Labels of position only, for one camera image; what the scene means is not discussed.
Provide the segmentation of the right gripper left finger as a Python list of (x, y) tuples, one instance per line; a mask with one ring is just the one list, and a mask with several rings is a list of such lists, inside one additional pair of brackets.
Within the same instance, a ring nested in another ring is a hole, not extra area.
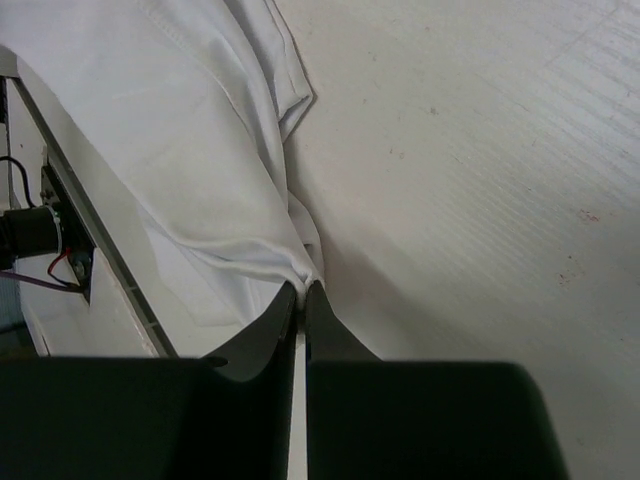
[(271, 479), (287, 446), (296, 295), (202, 358), (1, 365), (5, 479)]

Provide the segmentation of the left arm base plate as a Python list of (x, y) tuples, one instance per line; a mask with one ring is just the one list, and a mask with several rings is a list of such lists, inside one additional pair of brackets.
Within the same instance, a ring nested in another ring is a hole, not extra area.
[[(49, 264), (47, 275), (67, 289), (77, 287), (90, 303), (95, 245), (52, 166), (41, 168), (40, 196), (55, 214), (60, 237), (57, 256)], [(70, 268), (72, 280), (56, 273), (63, 263)]]

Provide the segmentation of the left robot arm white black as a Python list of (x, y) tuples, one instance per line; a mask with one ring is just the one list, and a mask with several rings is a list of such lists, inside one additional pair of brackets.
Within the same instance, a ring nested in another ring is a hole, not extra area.
[(62, 250), (61, 220), (49, 206), (7, 210), (1, 214), (1, 266), (9, 268), (16, 259)]

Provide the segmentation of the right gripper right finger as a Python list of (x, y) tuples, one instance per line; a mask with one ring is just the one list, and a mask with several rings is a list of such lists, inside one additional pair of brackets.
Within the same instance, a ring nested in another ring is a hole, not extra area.
[(307, 295), (312, 479), (565, 479), (540, 389), (519, 365), (384, 361)]

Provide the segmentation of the white skirt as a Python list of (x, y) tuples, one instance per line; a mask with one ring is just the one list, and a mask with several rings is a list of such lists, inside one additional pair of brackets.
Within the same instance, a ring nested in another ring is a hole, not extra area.
[(321, 279), (284, 155), (313, 92), (273, 2), (5, 1), (1, 43), (135, 198), (197, 323), (250, 323)]

